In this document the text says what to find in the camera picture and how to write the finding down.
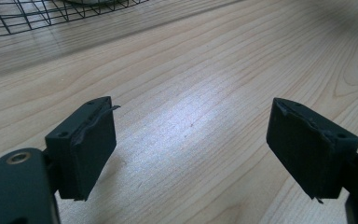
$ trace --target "black wire mesh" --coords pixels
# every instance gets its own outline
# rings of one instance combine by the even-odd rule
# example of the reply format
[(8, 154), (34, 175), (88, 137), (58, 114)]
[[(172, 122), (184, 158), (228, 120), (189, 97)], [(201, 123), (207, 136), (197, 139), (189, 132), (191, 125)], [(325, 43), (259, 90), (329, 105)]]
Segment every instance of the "black wire mesh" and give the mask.
[(0, 36), (132, 7), (147, 0), (0, 0)]

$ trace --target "wooden table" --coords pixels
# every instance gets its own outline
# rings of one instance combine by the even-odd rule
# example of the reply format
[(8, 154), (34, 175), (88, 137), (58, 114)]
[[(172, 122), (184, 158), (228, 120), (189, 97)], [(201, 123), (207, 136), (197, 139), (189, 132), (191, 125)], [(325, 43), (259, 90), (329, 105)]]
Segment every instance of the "wooden table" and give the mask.
[(0, 157), (110, 95), (117, 148), (62, 223), (345, 223), (266, 144), (273, 97), (358, 135), (358, 1), (150, 0), (0, 37)]

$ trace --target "table surface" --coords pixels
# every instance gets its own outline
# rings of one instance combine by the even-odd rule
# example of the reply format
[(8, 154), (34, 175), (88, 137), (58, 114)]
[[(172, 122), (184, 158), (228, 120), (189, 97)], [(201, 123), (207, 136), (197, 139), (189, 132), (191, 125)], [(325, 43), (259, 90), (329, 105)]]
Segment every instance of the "table surface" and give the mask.
[(0, 37), (0, 157), (90, 99), (115, 105), (117, 147), (62, 223), (345, 223), (266, 143), (274, 97), (358, 135), (358, 1), (150, 0)]

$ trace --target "wire basket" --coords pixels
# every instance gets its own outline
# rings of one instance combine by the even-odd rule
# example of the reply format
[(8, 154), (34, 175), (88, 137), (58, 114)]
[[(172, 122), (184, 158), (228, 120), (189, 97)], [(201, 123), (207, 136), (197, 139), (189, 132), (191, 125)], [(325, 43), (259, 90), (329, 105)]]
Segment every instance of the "wire basket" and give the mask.
[(147, 0), (0, 0), (0, 36), (132, 7)]

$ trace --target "black plastic part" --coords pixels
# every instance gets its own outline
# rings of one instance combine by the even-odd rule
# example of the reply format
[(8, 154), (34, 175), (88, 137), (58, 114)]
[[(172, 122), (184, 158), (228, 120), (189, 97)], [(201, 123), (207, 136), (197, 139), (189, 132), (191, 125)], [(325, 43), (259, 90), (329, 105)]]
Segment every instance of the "black plastic part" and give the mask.
[(299, 103), (275, 98), (269, 118), (269, 147), (313, 199), (336, 199), (341, 171), (356, 157), (358, 137)]
[(63, 199), (87, 200), (116, 147), (111, 98), (89, 101), (46, 136), (51, 177)]
[(60, 223), (38, 149), (20, 149), (0, 158), (0, 224), (7, 223)]

